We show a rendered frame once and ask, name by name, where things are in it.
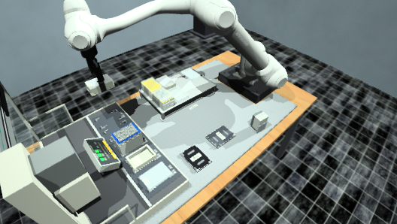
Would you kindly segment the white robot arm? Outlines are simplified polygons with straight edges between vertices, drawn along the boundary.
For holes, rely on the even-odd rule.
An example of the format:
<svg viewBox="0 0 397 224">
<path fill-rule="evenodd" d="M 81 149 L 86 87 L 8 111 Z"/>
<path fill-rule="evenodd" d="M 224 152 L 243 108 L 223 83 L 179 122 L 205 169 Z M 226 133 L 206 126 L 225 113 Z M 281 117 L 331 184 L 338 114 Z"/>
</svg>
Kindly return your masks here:
<svg viewBox="0 0 397 224">
<path fill-rule="evenodd" d="M 262 43 L 250 37 L 227 0 L 155 0 L 110 19 L 91 15 L 84 0 L 65 0 L 63 11 L 67 21 L 66 41 L 78 51 L 89 50 L 107 35 L 157 14 L 191 14 L 211 31 L 223 36 L 241 54 L 240 66 L 235 66 L 239 71 L 233 73 L 233 77 L 248 86 L 262 81 L 271 89 L 279 89 L 287 82 L 285 68 L 273 56 L 265 54 Z"/>
</svg>

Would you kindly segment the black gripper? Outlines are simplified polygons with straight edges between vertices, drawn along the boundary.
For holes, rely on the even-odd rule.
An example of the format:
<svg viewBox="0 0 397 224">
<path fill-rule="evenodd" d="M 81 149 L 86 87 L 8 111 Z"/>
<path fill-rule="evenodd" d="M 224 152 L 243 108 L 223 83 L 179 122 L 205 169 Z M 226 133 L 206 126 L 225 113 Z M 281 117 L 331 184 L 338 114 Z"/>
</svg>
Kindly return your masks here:
<svg viewBox="0 0 397 224">
<path fill-rule="evenodd" d="M 103 77 L 102 70 L 100 69 L 100 65 L 97 62 L 97 58 L 95 58 L 95 56 L 98 54 L 96 45 L 93 46 L 91 49 L 86 51 L 81 51 L 80 53 L 81 56 L 86 59 L 86 62 L 88 62 L 87 65 L 89 67 L 89 71 L 91 71 L 92 78 L 98 79 L 97 83 L 99 84 L 102 92 L 106 91 L 107 89 L 104 82 L 105 79 Z"/>
</svg>

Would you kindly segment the white ready key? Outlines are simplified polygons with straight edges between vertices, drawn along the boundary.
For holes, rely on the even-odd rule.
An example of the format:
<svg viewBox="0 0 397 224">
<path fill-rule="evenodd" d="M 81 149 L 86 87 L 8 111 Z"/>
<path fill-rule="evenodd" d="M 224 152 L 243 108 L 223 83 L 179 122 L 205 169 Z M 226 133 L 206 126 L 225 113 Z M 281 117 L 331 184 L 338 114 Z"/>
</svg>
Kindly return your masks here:
<svg viewBox="0 0 397 224">
<path fill-rule="evenodd" d="M 268 120 L 268 115 L 265 114 L 263 111 L 259 111 L 255 113 L 251 120 L 251 129 L 255 133 L 259 133 L 263 129 L 265 129 Z"/>
</svg>

